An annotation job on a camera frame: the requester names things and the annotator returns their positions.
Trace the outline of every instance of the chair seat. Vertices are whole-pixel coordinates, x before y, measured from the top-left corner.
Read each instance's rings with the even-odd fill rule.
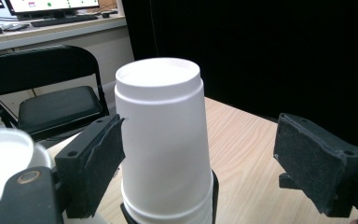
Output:
[[[101,113],[103,107],[93,89],[89,86],[76,87],[23,101],[18,128],[30,134],[38,133],[76,122],[77,119],[100,117]]]

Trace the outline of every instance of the chair leg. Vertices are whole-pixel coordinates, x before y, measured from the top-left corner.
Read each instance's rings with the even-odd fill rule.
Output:
[[[4,124],[7,128],[13,128],[13,125],[10,123],[10,120],[7,117],[7,114],[5,113],[5,110],[0,109],[0,117],[1,117],[2,122],[4,122]]]

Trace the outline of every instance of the chair backrest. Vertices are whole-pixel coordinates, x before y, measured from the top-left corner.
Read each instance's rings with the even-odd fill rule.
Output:
[[[0,95],[26,91],[80,77],[95,76],[99,99],[105,114],[99,65],[86,49],[59,45],[40,49],[27,49],[0,55]],[[0,105],[0,115],[16,125],[16,120]]]

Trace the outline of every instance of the keyboard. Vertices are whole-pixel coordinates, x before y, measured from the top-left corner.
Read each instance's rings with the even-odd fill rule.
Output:
[[[44,26],[60,25],[60,24],[80,22],[80,21],[93,21],[93,20],[98,20],[98,17],[94,15],[81,15],[75,17],[53,19],[48,21],[32,21],[31,25],[33,25],[33,27],[44,27]]]

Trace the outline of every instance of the wooden table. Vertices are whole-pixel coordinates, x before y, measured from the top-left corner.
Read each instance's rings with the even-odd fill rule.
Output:
[[[216,224],[349,224],[358,218],[331,218],[319,214],[301,190],[280,189],[284,173],[273,159],[277,124],[205,98],[212,169],[220,190]],[[52,155],[71,139],[51,147]],[[127,223],[119,208],[121,172],[112,180],[98,212],[109,222]]]

